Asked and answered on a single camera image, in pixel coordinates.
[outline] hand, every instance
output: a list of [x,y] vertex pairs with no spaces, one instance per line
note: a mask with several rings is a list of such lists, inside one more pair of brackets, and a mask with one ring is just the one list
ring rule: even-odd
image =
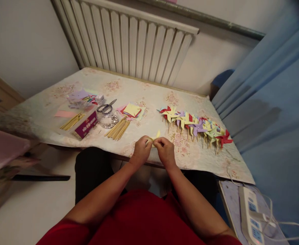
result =
[[152,148],[152,142],[148,141],[146,138],[149,138],[147,135],[141,137],[135,145],[135,150],[133,151],[133,155],[130,158],[130,163],[136,167],[136,169],[140,168],[148,159],[150,150]]
[[172,142],[167,138],[161,137],[154,140],[154,146],[157,148],[160,160],[167,171],[177,167],[174,158],[174,144]]

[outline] purple pinwheel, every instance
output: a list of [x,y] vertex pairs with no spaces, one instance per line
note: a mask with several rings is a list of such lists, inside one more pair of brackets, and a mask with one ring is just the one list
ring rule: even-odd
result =
[[204,121],[200,120],[198,124],[191,124],[190,127],[194,128],[194,136],[197,137],[197,133],[207,132],[207,129],[203,129]]
[[177,120],[177,126],[179,127],[179,125],[180,125],[180,120],[181,120],[180,117],[185,116],[185,113],[184,113],[184,111],[182,111],[182,112],[180,112],[180,113],[176,113],[176,115],[180,115],[179,117],[176,117],[176,120]]

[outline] blue curtain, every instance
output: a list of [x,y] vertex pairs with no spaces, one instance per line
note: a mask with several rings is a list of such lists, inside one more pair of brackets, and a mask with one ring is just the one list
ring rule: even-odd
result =
[[299,7],[284,13],[212,103],[276,219],[299,223]]

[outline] pink cloth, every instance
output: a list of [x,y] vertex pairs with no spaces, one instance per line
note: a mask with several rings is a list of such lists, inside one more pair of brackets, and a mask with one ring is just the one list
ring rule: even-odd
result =
[[0,131],[0,169],[30,148],[30,141]]

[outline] stack of colored paper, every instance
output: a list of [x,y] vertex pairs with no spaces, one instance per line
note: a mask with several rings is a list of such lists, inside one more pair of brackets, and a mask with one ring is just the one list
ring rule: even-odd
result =
[[104,96],[90,89],[82,89],[69,94],[69,98],[84,100],[92,104],[102,104]]
[[127,120],[141,120],[145,112],[144,108],[134,105],[132,103],[117,108],[117,111],[122,116],[127,116]]

